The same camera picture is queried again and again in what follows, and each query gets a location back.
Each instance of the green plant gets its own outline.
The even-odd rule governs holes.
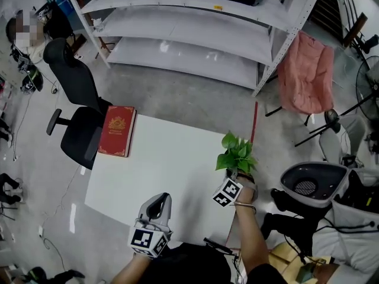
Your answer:
[[[226,149],[224,154],[217,157],[216,170],[230,169],[241,170],[246,174],[251,174],[251,169],[255,170],[256,160],[251,156],[253,144],[244,139],[235,137],[228,132],[221,141],[222,146]]]

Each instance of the potted plant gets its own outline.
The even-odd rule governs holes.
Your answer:
[[[216,170],[226,169],[226,176],[235,180],[240,174],[254,182],[252,170],[255,170],[256,160],[251,156],[252,143],[235,137],[228,132],[221,141],[225,153],[217,157]]]

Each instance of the white plastic chair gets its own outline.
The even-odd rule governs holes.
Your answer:
[[[355,161],[359,147],[366,136],[366,124],[359,115],[341,116],[338,122],[346,130],[350,139],[350,154],[344,155],[340,140],[331,128],[322,133],[319,144],[326,161],[347,166],[346,163],[343,163],[343,159],[351,157]]]

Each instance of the gray floor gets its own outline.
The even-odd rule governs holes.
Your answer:
[[[264,117],[267,111],[280,105],[277,81],[266,85],[258,97],[253,98],[248,89],[183,73],[125,65],[113,65],[108,70],[101,59],[94,60],[96,52],[91,44],[86,44],[80,54],[89,65],[104,99],[114,105],[135,106],[144,115],[219,133],[231,130],[240,137],[249,138],[255,101],[258,101],[253,152],[259,162],[255,177],[260,188],[257,202],[260,221],[264,211],[274,209],[269,189],[279,186],[280,175],[286,168],[298,162],[322,160],[316,138],[294,147],[310,129],[323,123],[322,115],[315,116],[315,123],[310,123],[308,128],[303,125],[304,115],[280,111],[269,118]],[[45,64],[41,64],[41,69],[55,81]],[[333,91],[339,112],[356,103],[352,87],[355,73],[347,74],[351,83],[335,75],[338,81]],[[61,108],[63,117],[70,118],[77,106],[68,101],[62,90],[52,95],[50,89],[51,84],[45,81],[41,92],[31,97],[15,96],[14,101],[20,100],[20,104],[13,104],[8,113],[7,121],[17,129],[30,100],[18,133],[16,162],[12,161],[13,151],[7,150],[4,141],[0,143],[0,169],[14,178],[22,178],[27,189],[26,204],[19,205],[19,210],[13,214],[16,222],[5,221],[5,235],[7,239],[11,233],[14,235],[15,243],[11,245],[20,265],[26,269],[42,266],[49,276],[53,276],[62,271],[62,265],[54,248],[46,249],[38,236],[39,225],[44,225],[45,237],[60,250],[67,269],[78,269],[86,274],[86,283],[111,280],[131,259],[132,252],[126,245],[129,228],[84,205],[90,171],[80,174],[81,168],[78,169],[78,165],[61,151],[64,127],[58,125],[51,136],[46,134],[55,108]],[[365,144],[359,158],[366,165],[373,164]],[[75,233],[69,231],[72,204],[77,206]],[[233,229],[230,246],[238,244],[236,233],[237,229]],[[278,240],[277,236],[270,238],[270,245]]]

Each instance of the white table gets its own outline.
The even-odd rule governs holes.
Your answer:
[[[98,153],[85,203],[127,225],[141,205],[162,192],[172,197],[172,240],[225,244],[235,209],[211,198],[224,171],[215,171],[224,151],[222,134],[138,115],[128,158]]]

